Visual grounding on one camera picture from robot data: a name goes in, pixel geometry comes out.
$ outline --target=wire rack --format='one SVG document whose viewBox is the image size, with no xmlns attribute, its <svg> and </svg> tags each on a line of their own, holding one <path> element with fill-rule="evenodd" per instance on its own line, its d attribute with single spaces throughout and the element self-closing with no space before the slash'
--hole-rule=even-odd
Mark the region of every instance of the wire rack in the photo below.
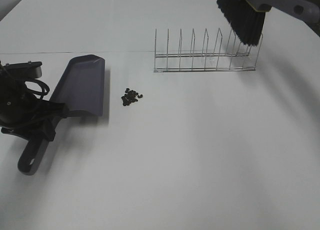
<svg viewBox="0 0 320 230">
<path fill-rule="evenodd" d="M 167 30 L 166 48 L 157 51 L 157 30 L 154 39 L 154 72 L 221 72 L 256 70 L 259 52 L 263 40 L 261 35 L 258 46 L 243 45 L 235 32 L 230 29 L 228 38 L 223 41 L 223 34 L 218 28 L 214 44 L 211 43 L 208 30 L 205 29 L 202 49 L 195 50 L 196 34 L 192 30 L 191 42 L 183 46 L 183 33 L 180 29 L 178 51 L 170 50 L 169 29 Z"/>
</svg>

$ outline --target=white tabletop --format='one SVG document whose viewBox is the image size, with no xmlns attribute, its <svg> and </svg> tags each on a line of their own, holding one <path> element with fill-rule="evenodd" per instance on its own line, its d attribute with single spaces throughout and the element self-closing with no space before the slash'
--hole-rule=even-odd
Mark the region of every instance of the white tabletop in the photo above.
<svg viewBox="0 0 320 230">
<path fill-rule="evenodd" d="M 272 10 L 257 71 L 153 73 L 155 28 L 227 29 L 194 1 L 23 0 L 0 22 L 2 62 L 42 61 L 52 89 L 87 53 L 109 76 L 104 117 L 63 120 L 34 176 L 0 135 L 0 229 L 319 229 L 318 36 Z"/>
</svg>

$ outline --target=brush handle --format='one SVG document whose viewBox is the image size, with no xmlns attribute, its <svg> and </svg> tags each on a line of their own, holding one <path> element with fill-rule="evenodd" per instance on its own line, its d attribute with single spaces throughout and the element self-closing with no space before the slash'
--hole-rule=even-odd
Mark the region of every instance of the brush handle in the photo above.
<svg viewBox="0 0 320 230">
<path fill-rule="evenodd" d="M 271 6 L 306 23 L 320 21 L 319 6 L 307 0 L 247 0 L 247 2 L 258 11 Z"/>
</svg>

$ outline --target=brush bristles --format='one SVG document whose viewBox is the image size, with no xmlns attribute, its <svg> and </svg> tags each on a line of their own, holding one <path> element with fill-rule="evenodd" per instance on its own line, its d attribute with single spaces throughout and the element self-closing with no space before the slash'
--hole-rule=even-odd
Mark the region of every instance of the brush bristles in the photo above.
<svg viewBox="0 0 320 230">
<path fill-rule="evenodd" d="M 256 12 L 245 0 L 217 0 L 217 4 L 240 41 L 257 46 L 266 14 Z"/>
</svg>

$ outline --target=gray dustpan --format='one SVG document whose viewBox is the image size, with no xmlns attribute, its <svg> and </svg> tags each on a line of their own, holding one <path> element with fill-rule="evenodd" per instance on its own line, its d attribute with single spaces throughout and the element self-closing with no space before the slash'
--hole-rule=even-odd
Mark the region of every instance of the gray dustpan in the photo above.
<svg viewBox="0 0 320 230">
<path fill-rule="evenodd" d="M 27 138 L 28 144 L 18 162 L 18 169 L 23 174 L 33 175 L 36 172 L 49 142 L 55 137 L 55 128 L 61 119 L 102 116 L 104 84 L 103 58 L 86 55 L 70 60 L 49 100 L 53 107 L 60 107 L 63 114 L 48 118 L 40 131 L 34 131 Z"/>
</svg>

